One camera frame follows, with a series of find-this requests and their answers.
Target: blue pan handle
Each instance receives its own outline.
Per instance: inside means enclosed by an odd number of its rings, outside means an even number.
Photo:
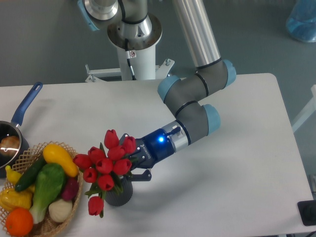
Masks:
[[[34,98],[37,96],[41,88],[43,87],[43,83],[41,82],[36,82],[29,93],[25,96],[19,107],[16,109],[11,122],[17,124],[17,125],[22,125],[23,122],[23,117],[25,114],[26,109],[29,107],[31,102],[34,100]]]

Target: robotic arm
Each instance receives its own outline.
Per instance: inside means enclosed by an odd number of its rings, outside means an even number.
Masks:
[[[221,59],[202,0],[172,2],[197,71],[183,80],[177,76],[166,77],[159,84],[158,93],[175,121],[136,139],[137,150],[132,156],[137,157],[137,162],[132,169],[150,169],[218,129],[220,116],[216,109],[198,102],[236,79],[232,63]],[[161,25],[147,13],[147,0],[85,0],[85,6],[95,18],[96,12],[103,11],[99,20],[107,18],[104,15],[120,12],[117,10],[120,7],[121,21],[108,26],[108,36],[118,49],[122,79],[155,78],[155,45],[161,37]],[[149,170],[134,175],[133,179],[150,180],[151,175],[147,174]]]

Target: red vegetable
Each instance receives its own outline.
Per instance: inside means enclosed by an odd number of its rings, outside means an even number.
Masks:
[[[61,193],[61,198],[65,201],[72,200],[78,193],[79,184],[75,178],[69,178]]]

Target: saucepan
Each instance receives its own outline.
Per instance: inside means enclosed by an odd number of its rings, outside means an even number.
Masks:
[[[37,96],[43,84],[36,82],[16,109],[11,122],[0,121],[0,178],[6,176],[5,167],[13,165],[30,146],[18,126],[22,125],[24,113]]]

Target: garlic bulb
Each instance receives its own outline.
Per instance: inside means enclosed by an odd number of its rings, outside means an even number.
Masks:
[[[59,199],[49,205],[48,211],[50,218],[55,222],[64,222],[73,210],[72,201]]]

